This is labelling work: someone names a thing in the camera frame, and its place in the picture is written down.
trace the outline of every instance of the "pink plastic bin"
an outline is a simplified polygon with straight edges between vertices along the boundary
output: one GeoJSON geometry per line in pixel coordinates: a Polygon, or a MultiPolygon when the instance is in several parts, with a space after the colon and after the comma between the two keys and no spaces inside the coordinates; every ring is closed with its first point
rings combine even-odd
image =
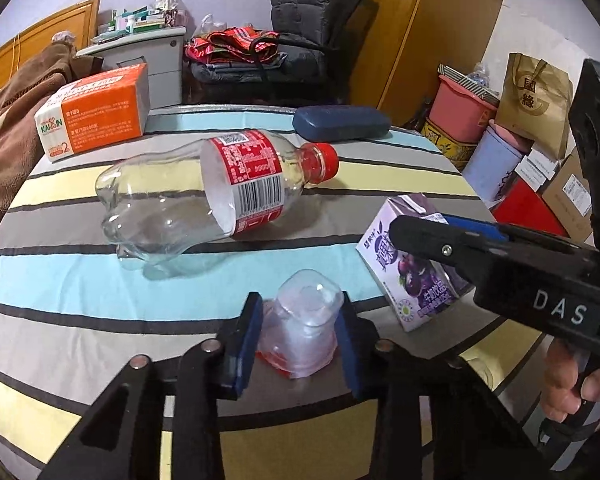
{"type": "Polygon", "coordinates": [[[447,76],[438,77],[440,88],[429,114],[431,121],[459,142],[479,142],[498,109],[447,76]]]}

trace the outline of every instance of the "purple bucket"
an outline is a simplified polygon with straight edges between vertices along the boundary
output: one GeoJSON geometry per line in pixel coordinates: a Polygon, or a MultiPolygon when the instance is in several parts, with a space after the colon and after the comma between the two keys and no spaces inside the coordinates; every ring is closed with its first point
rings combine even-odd
{"type": "Polygon", "coordinates": [[[498,199],[522,156],[488,126],[462,176],[483,202],[493,202],[498,199]]]}

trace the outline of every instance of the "hand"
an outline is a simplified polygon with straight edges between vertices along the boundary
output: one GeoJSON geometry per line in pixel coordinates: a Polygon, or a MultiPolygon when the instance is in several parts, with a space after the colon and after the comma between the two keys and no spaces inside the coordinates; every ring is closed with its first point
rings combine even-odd
{"type": "Polygon", "coordinates": [[[546,369],[540,405],[547,417],[562,422],[567,414],[573,415],[580,409],[580,396],[586,400],[600,400],[600,370],[585,379],[580,396],[571,391],[578,381],[578,364],[562,341],[554,339],[551,342],[544,361],[546,369]]]}

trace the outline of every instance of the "light blue stripe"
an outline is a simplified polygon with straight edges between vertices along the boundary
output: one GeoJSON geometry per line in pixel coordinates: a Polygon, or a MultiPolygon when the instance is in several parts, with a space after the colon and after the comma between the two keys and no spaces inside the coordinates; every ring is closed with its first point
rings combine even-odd
{"type": "Polygon", "coordinates": [[[0,256],[0,303],[109,319],[225,319],[238,316],[249,291],[273,298],[287,278],[307,268],[339,284],[353,301],[382,294],[355,244],[184,254],[173,263],[199,273],[151,279],[121,268],[115,254],[0,256]]]}
{"type": "Polygon", "coordinates": [[[397,144],[398,146],[409,146],[410,148],[420,148],[422,150],[427,150],[428,152],[440,153],[440,150],[436,145],[427,139],[427,137],[397,132],[395,130],[389,130],[389,133],[386,136],[374,139],[374,141],[384,142],[385,144],[397,144]]]}
{"type": "Polygon", "coordinates": [[[149,116],[145,133],[182,132],[187,130],[264,130],[293,131],[293,115],[266,112],[199,112],[149,116]]]}

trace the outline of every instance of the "orange and white box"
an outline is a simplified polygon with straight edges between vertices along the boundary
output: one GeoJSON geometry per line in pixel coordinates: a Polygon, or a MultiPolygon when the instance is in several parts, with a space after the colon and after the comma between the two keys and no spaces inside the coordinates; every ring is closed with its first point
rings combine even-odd
{"type": "Polygon", "coordinates": [[[52,162],[142,136],[149,114],[145,63],[63,86],[36,112],[36,129],[52,162]]]}

